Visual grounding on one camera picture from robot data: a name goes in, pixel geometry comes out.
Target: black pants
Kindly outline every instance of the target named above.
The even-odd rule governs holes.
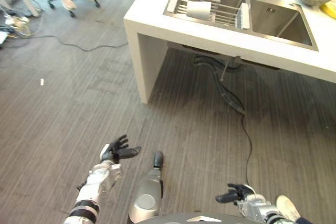
[[[296,220],[296,223],[298,224],[312,224],[311,222],[309,222],[307,219],[300,217],[299,219]]]

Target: black robotic glove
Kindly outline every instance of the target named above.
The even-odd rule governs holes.
[[[119,163],[120,159],[131,158],[140,153],[141,147],[128,148],[127,135],[122,135],[115,141],[110,143],[109,147],[101,156],[101,161],[112,160],[115,164]]]
[[[235,185],[229,183],[227,186],[233,189],[229,189],[226,194],[218,195],[216,197],[216,201],[218,203],[235,202],[237,200],[245,199],[245,197],[249,194],[255,194],[253,188],[247,185]]]

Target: sink basin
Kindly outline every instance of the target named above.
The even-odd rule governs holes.
[[[189,17],[188,1],[211,2],[208,20]],[[300,5],[281,0],[169,0],[164,15],[318,51]]]
[[[259,0],[250,0],[250,11],[253,31],[312,46],[299,11]]]

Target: office chair wheel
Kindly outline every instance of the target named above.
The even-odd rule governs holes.
[[[100,4],[99,4],[99,2],[98,2],[97,0],[94,0],[94,2],[96,3],[96,7],[97,7],[97,8],[100,8]]]

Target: gray carpet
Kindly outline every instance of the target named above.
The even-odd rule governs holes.
[[[84,48],[127,40],[122,18],[134,0],[99,0],[101,9],[76,0],[76,19],[58,2],[50,10],[38,1],[45,11],[41,26],[32,20],[36,36]],[[27,42],[0,50],[0,223],[62,223],[103,145],[123,133],[143,150],[122,161],[99,223],[125,223],[156,150],[165,155],[162,214],[239,215],[214,197],[228,182],[245,182],[248,139],[241,116],[222,101],[208,70],[193,67],[193,55],[168,51],[144,105],[128,46],[83,52],[53,38],[6,46]],[[314,223],[334,223],[336,85],[261,67],[228,73],[224,83],[246,107],[250,184],[272,202],[287,195]]]

